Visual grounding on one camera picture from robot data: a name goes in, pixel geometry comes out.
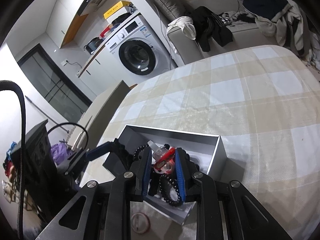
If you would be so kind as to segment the beige cardboard box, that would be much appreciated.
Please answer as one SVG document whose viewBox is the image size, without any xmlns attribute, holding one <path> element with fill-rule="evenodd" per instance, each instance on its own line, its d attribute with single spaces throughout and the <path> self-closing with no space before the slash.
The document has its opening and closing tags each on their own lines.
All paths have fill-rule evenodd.
<svg viewBox="0 0 320 240">
<path fill-rule="evenodd" d="M 85 132 L 80 127 L 74 126 L 67 137 L 67 145 L 79 149 L 87 142 L 87 148 L 95 148 L 130 91 L 130 87 L 124 81 L 120 81 L 99 94 L 78 121 L 88 132 L 89 139 L 86 139 Z"/>
</svg>

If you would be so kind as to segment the checkered beige tablecloth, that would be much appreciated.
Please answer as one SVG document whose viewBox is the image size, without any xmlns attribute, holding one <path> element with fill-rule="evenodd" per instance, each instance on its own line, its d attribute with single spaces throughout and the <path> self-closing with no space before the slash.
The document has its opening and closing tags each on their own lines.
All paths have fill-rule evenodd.
<svg viewBox="0 0 320 240">
<path fill-rule="evenodd" d="M 319 81 L 291 51 L 259 46 L 176 68 L 136 86 L 100 143 L 126 125 L 219 135 L 237 179 L 293 239 L 319 225 Z"/>
</svg>

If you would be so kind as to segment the dark glass door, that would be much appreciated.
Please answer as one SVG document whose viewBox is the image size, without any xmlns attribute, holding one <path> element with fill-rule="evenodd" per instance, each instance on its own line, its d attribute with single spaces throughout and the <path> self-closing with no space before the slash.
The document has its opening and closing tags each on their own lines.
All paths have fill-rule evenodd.
<svg viewBox="0 0 320 240">
<path fill-rule="evenodd" d="M 22 56 L 17 64 L 42 97 L 66 120 L 79 121 L 92 103 L 40 44 Z"/>
</svg>

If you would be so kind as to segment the purple bag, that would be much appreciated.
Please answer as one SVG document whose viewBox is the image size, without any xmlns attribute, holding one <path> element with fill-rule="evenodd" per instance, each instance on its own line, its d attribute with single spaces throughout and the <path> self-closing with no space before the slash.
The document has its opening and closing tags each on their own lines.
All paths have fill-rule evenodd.
<svg viewBox="0 0 320 240">
<path fill-rule="evenodd" d="M 64 142 L 60 142 L 58 144 L 53 145 L 50 148 L 50 153 L 54 163 L 58 166 L 60 165 L 65 159 L 73 155 L 73 151 L 71 148 Z"/>
</svg>

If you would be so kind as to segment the yellow cardboard box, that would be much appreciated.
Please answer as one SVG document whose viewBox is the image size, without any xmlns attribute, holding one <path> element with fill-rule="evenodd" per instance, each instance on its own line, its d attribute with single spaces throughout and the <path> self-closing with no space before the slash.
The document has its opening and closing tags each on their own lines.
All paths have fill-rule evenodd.
<svg viewBox="0 0 320 240">
<path fill-rule="evenodd" d="M 128 7 L 130 4 L 131 4 L 131 2 L 129 2 L 129 1 L 119 1 L 113 7 L 108 9 L 108 11 L 106 11 L 104 13 L 104 19 L 109 18 L 111 15 L 113 15 L 115 12 L 117 12 L 122 7 Z"/>
</svg>

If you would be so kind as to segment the grey striped cushion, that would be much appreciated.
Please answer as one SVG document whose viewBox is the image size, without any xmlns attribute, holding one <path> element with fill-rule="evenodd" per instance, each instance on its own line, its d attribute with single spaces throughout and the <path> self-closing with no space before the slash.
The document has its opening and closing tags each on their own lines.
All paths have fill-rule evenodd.
<svg viewBox="0 0 320 240">
<path fill-rule="evenodd" d="M 186 13 L 184 5 L 179 0 L 153 0 L 153 2 L 170 22 Z"/>
</svg>

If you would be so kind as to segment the red clear hair clip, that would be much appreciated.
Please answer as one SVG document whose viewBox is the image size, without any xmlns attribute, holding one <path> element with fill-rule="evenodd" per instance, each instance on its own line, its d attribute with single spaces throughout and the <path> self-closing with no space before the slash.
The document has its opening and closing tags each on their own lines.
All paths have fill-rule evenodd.
<svg viewBox="0 0 320 240">
<path fill-rule="evenodd" d="M 153 169 L 157 174 L 172 174 L 175 169 L 175 151 L 176 148 L 168 144 L 163 146 L 156 145 L 153 141 L 148 141 L 148 146 L 153 151 L 152 157 L 155 160 Z"/>
</svg>

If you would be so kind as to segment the black jacket on sofa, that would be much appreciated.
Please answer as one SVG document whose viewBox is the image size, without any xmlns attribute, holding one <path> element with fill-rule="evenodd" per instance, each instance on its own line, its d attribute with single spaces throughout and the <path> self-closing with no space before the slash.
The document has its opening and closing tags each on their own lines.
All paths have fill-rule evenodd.
<svg viewBox="0 0 320 240">
<path fill-rule="evenodd" d="M 221 47 L 233 41 L 232 32 L 223 24 L 219 16 L 207 7 L 200 6 L 191 13 L 196 29 L 196 42 L 203 52 L 210 52 L 209 39 Z"/>
</svg>

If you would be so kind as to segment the black cooking pot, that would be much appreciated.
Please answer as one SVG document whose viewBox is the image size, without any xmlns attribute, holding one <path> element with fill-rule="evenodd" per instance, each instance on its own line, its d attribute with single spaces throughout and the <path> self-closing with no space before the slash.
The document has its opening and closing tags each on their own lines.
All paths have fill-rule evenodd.
<svg viewBox="0 0 320 240">
<path fill-rule="evenodd" d="M 102 44 L 103 41 L 104 40 L 102 38 L 95 37 L 84 46 L 84 50 L 87 51 L 90 55 L 92 55 Z"/>
</svg>

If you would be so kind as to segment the grey sofa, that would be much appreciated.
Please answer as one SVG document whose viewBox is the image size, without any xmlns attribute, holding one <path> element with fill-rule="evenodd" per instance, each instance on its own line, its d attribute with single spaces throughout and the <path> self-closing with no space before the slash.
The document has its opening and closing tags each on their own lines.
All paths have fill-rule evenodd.
<svg viewBox="0 0 320 240">
<path fill-rule="evenodd" d="M 305 56 L 310 49 L 306 15 L 292 1 L 272 13 L 271 18 L 266 18 L 266 12 L 233 12 L 231 25 L 225 25 L 219 15 L 200 6 L 190 16 L 171 21 L 167 37 L 185 64 L 264 44 L 286 47 L 297 56 Z"/>
</svg>

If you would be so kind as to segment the white washing machine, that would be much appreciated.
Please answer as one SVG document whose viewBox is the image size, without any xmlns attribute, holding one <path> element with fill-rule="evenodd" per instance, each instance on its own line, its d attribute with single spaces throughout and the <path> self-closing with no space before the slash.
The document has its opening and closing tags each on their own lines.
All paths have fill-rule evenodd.
<svg viewBox="0 0 320 240">
<path fill-rule="evenodd" d="M 177 67 L 142 15 L 137 15 L 106 42 L 117 60 L 113 73 L 128 85 L 142 83 Z"/>
</svg>

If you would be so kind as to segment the grey open box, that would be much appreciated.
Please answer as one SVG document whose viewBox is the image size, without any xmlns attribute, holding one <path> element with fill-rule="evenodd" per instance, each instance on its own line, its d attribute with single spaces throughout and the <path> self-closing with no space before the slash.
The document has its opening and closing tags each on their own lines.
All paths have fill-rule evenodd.
<svg viewBox="0 0 320 240">
<path fill-rule="evenodd" d="M 158 146 L 168 144 L 176 148 L 178 173 L 183 171 L 182 165 L 188 163 L 187 156 L 184 155 L 185 160 L 183 160 L 183 155 L 180 153 L 184 150 L 189 155 L 190 162 L 199 165 L 199 172 L 210 176 L 213 180 L 221 179 L 227 160 L 225 148 L 219 135 L 126 125 L 118 140 L 130 154 L 133 154 L 134 150 L 147 144 L 150 140 Z M 115 177 L 129 169 L 125 168 L 125 165 L 114 153 L 108 155 L 103 167 Z M 195 203 L 183 203 L 180 207 L 172 207 L 160 197 L 152 197 L 148 194 L 145 202 L 180 225 L 185 223 L 195 205 Z"/>
</svg>

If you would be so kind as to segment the dark clothes pile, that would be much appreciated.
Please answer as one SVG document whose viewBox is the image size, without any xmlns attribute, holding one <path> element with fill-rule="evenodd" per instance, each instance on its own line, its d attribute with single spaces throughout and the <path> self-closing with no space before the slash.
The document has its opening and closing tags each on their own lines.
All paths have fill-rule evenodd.
<svg viewBox="0 0 320 240">
<path fill-rule="evenodd" d="M 255 18 L 255 23 L 266 37 L 304 57 L 311 48 L 306 14 L 293 0 L 243 0 L 244 9 Z"/>
</svg>

